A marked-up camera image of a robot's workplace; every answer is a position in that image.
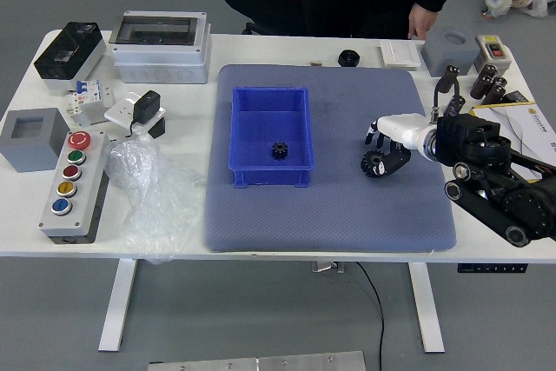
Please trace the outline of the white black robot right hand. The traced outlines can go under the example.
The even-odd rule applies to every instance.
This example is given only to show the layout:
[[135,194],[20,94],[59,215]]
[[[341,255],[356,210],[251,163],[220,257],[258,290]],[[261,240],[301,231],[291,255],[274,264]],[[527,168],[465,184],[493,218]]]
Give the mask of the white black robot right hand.
[[382,116],[368,128],[365,144],[373,142],[361,160],[362,171],[370,177],[389,176],[411,159],[411,150],[416,149],[429,161],[436,161],[436,125],[417,113]]

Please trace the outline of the person's left hand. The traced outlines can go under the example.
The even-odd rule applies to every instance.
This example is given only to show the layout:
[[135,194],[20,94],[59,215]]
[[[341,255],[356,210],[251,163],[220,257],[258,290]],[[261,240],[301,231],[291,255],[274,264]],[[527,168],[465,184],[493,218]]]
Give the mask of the person's left hand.
[[433,28],[437,17],[437,12],[426,10],[415,3],[408,17],[409,28],[407,38],[412,39],[416,37],[419,40],[425,40],[427,38],[428,31]]

